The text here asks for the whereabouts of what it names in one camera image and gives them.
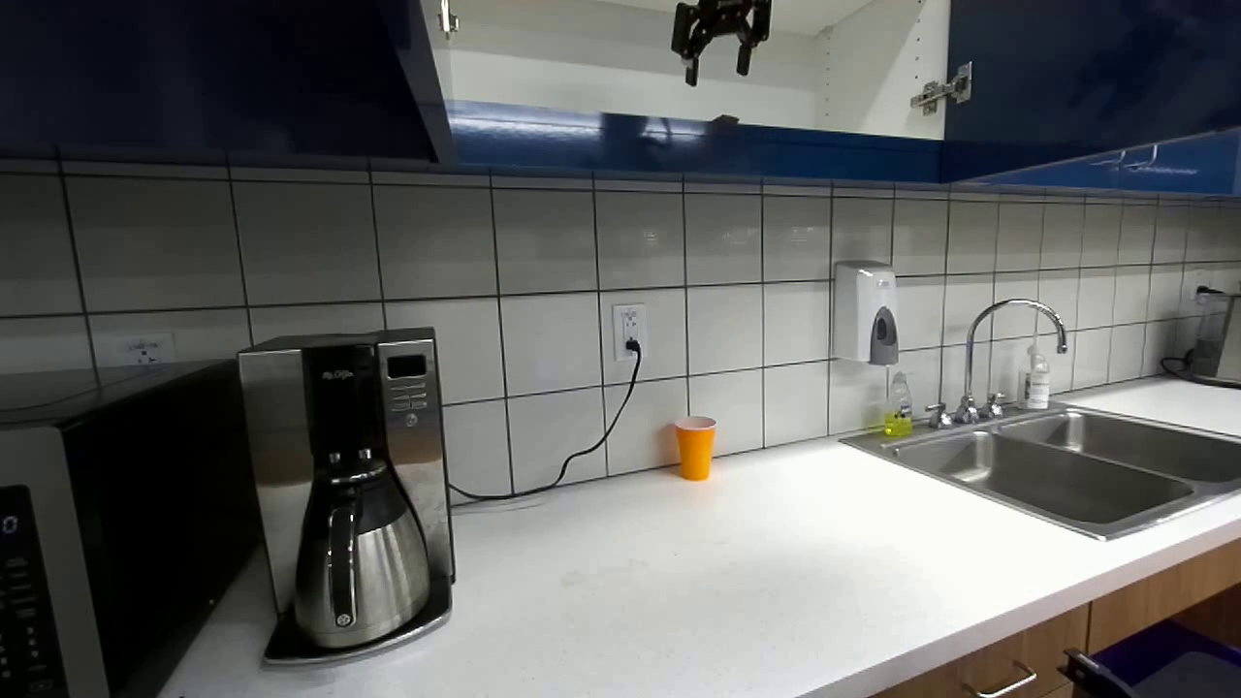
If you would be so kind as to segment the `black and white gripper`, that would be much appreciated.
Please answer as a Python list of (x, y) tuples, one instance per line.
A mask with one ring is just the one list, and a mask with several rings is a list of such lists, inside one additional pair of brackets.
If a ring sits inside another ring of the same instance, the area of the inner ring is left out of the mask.
[(697, 52), (717, 33), (735, 33), (737, 73), (751, 69), (755, 41), (768, 38), (772, 0), (692, 0), (675, 7), (671, 45), (682, 52), (688, 83), (697, 83)]

